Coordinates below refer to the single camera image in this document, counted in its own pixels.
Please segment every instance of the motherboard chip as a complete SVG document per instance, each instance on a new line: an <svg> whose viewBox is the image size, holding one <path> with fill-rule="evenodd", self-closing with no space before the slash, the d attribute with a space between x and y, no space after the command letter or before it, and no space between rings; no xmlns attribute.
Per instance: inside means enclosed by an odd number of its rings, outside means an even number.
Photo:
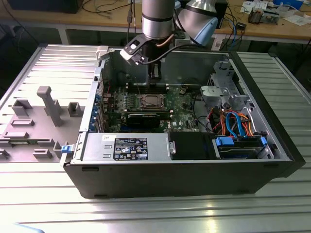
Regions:
<svg viewBox="0 0 311 233"><path fill-rule="evenodd" d="M164 97L162 94L147 94L141 95L140 106L143 109L163 109Z"/></svg>

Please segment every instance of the computer tower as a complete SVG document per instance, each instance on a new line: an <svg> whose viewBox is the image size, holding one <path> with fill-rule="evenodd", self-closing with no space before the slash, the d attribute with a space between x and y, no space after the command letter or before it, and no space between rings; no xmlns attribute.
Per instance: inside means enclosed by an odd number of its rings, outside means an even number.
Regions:
<svg viewBox="0 0 311 233"><path fill-rule="evenodd" d="M75 14L83 0L8 0L13 10L51 11Z"/></svg>

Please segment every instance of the wooden table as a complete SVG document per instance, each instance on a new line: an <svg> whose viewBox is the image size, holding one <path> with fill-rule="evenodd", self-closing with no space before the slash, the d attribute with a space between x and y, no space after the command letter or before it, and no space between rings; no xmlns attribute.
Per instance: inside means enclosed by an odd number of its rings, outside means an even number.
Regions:
<svg viewBox="0 0 311 233"><path fill-rule="evenodd" d="M251 24L247 21L249 14L244 14L240 12L243 0L228 0L228 2L230 5L230 9L232 10L233 16L235 16L238 22L246 24L243 40L306 44L311 38L310 24L297 26L282 18L280 18L277 25L267 23ZM311 11L311 7L303 4L300 10ZM296 14L303 16L304 13L299 12ZM216 39L214 41L214 44L220 45L222 40L228 38L228 35L230 35L231 33L232 29L229 26L229 22L224 21L222 27L215 31Z"/></svg>
<svg viewBox="0 0 311 233"><path fill-rule="evenodd" d="M98 5L113 3L113 0L97 0ZM305 44L311 38L311 26L297 26L286 20L280 19L277 25L271 24L249 24L247 22L248 14L241 14L238 5L242 4L242 0L229 0L230 8L238 22L245 23L246 30L243 40L271 41L284 43L301 43ZM120 0L111 6L102 7L102 10L112 9L118 6L128 4L127 0ZM24 26L29 27L48 27L56 28L59 31L63 44L69 44L67 29L78 30L95 30L95 31L127 31L127 14L129 6L114 10L108 17L101 16L96 13L90 13L80 9L76 14L63 14L53 12L35 12L35 11L14 11L7 5L14 17ZM85 6L87 9L94 11L92 1ZM310 10L311 7L303 6L301 10ZM141 4L136 4L137 15L137 32L141 32ZM4 25L18 25L0 4L0 21ZM232 30L228 22L223 22L222 28L217 29L213 35L215 38L213 50L218 50L223 39L228 38Z"/></svg>

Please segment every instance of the motherboard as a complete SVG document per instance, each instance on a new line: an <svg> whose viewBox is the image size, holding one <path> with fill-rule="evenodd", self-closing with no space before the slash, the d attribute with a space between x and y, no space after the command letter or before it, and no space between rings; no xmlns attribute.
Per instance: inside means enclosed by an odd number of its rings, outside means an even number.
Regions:
<svg viewBox="0 0 311 233"><path fill-rule="evenodd" d="M103 94L95 117L96 132L165 133L198 132L192 110L193 93L181 86L111 89Z"/></svg>

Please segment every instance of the power supply label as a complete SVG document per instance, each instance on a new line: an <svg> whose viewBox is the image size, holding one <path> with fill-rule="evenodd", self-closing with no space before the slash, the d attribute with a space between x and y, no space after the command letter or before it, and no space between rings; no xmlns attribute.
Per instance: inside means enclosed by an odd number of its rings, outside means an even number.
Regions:
<svg viewBox="0 0 311 233"><path fill-rule="evenodd" d="M146 138L116 138L113 159L148 160L148 145Z"/></svg>

